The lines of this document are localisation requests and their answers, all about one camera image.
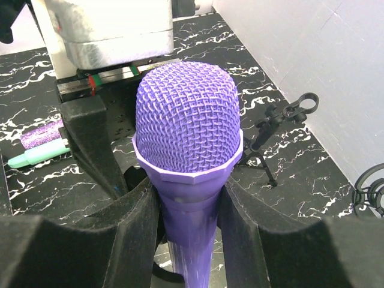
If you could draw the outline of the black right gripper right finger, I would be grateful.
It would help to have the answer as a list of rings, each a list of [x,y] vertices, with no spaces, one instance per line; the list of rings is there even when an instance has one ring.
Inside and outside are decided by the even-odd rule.
[[[219,227],[229,287],[383,286],[383,221],[376,217],[305,224],[229,179]]]

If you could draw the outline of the purple glitter microphone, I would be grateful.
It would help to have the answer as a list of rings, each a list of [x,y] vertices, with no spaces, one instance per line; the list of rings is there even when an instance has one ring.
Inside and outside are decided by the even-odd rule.
[[[61,137],[59,129],[63,126],[63,121],[60,119],[33,129],[22,134],[20,138],[21,144],[25,149],[32,149],[45,143],[49,143]]]

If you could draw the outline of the black shock mount tripod stand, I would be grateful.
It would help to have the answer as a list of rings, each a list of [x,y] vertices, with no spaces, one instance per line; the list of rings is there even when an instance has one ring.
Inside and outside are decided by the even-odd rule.
[[[383,218],[383,178],[374,180],[367,187],[363,187],[363,184],[369,177],[381,170],[383,170],[383,163],[367,169],[356,180],[354,184],[355,190],[352,193],[352,208],[357,217],[359,216],[358,208],[365,206],[373,208],[373,211],[378,213],[379,218]]]

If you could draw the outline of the mint green toy microphone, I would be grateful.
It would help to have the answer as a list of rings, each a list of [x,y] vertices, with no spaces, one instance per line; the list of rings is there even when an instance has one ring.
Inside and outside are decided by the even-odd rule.
[[[8,165],[12,169],[33,166],[67,152],[70,152],[68,140],[59,138],[40,146],[27,149],[23,154],[9,159]]]

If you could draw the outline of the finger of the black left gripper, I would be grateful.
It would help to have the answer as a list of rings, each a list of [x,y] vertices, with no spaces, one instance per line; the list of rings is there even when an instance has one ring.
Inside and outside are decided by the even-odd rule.
[[[106,107],[100,96],[78,98],[59,106],[71,153],[77,164],[113,199],[128,192],[113,155]]]

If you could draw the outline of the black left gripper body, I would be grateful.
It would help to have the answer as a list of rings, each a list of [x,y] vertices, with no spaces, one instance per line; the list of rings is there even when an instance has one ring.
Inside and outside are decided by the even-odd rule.
[[[115,84],[123,80],[140,81],[150,70],[157,67],[179,62],[179,58],[167,60],[149,60],[149,63],[141,66],[129,65],[113,70],[101,70],[97,74],[79,73],[72,78],[57,81],[56,88],[60,102],[75,100],[77,98],[95,95],[98,90],[108,84]]]

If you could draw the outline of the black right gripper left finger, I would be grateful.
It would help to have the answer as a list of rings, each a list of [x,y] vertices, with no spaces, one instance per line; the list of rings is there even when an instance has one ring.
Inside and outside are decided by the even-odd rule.
[[[149,287],[158,203],[148,179],[72,225],[1,218],[2,287]]]

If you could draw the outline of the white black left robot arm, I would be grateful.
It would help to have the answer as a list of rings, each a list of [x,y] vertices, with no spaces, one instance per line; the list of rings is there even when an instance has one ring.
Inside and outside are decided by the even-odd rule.
[[[135,125],[141,65],[173,51],[171,1],[2,1],[1,42],[13,42],[12,26],[23,8],[34,17],[56,76],[63,126],[60,136],[9,159],[13,169],[71,152],[114,199],[128,193],[113,156],[108,102]]]

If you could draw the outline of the purple toy microphone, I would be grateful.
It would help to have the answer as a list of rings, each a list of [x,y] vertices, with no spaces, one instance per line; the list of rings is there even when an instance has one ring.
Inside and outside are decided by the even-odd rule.
[[[216,65],[182,61],[145,75],[133,147],[156,188],[173,270],[208,287],[218,198],[243,152],[239,98]]]

